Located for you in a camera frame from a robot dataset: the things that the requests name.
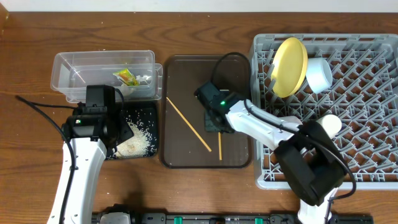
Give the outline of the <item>yellow plate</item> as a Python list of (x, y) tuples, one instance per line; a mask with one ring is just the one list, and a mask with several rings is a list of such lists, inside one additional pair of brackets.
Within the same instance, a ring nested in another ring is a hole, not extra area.
[(272, 91), (280, 98), (293, 95), (302, 85), (308, 66), (305, 46), (295, 37), (289, 37), (278, 48), (273, 59)]

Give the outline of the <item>white bowl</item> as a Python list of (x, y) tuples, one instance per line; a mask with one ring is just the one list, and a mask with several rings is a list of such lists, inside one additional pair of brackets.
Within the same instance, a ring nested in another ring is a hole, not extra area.
[(308, 60), (306, 79), (311, 90), (318, 94), (331, 87), (333, 77), (331, 68), (324, 58)]

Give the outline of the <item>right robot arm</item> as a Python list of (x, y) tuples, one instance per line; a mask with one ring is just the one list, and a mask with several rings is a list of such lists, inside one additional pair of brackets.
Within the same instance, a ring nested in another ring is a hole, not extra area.
[(301, 223), (328, 223), (338, 187), (349, 173), (333, 137), (340, 119), (332, 114), (302, 123), (295, 116), (278, 118), (238, 93), (206, 82), (194, 92), (215, 129), (244, 133), (272, 150), (282, 173), (300, 199)]

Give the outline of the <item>wooden chopstick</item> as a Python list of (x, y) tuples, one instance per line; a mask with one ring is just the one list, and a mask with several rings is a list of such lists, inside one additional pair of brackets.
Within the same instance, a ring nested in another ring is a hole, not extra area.
[(196, 129), (191, 125), (191, 123), (188, 121), (188, 119), (182, 114), (182, 112), (176, 107), (176, 105), (172, 102), (172, 100), (166, 96), (166, 100), (170, 103), (170, 105), (173, 107), (173, 109), (177, 112), (177, 114), (183, 119), (185, 124), (192, 130), (194, 135), (199, 139), (199, 141), (205, 146), (205, 148), (208, 150), (208, 152), (212, 152), (212, 149), (210, 146), (205, 142), (205, 140), (200, 136), (200, 134), (196, 131)]
[(221, 133), (218, 133), (218, 152), (219, 152), (219, 160), (223, 160), (223, 155), (222, 155), (222, 138), (221, 138)]

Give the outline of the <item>white cup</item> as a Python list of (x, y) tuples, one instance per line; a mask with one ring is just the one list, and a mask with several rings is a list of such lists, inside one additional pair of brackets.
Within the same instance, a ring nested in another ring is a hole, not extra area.
[(330, 139), (333, 139), (342, 128), (342, 122), (336, 115), (327, 114), (317, 120), (326, 131)]

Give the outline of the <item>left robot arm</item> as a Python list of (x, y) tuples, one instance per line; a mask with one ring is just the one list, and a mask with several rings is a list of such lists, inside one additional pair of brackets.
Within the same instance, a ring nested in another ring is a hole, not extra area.
[(63, 164), (49, 223), (90, 223), (101, 166), (118, 144), (134, 136), (116, 104), (121, 91), (89, 85), (80, 103), (61, 127)]

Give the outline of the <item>green orange snack wrapper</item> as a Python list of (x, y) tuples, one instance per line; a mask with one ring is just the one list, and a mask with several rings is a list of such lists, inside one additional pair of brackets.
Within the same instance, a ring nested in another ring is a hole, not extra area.
[(114, 72), (113, 75), (127, 86), (139, 86), (136, 77), (127, 68)]

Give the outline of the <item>white napkin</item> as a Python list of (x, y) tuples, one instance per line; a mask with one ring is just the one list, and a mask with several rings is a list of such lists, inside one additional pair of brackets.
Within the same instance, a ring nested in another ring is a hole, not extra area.
[(123, 86), (124, 94), (132, 94), (141, 90), (147, 90), (152, 84), (152, 77), (149, 75), (127, 76), (126, 84)]

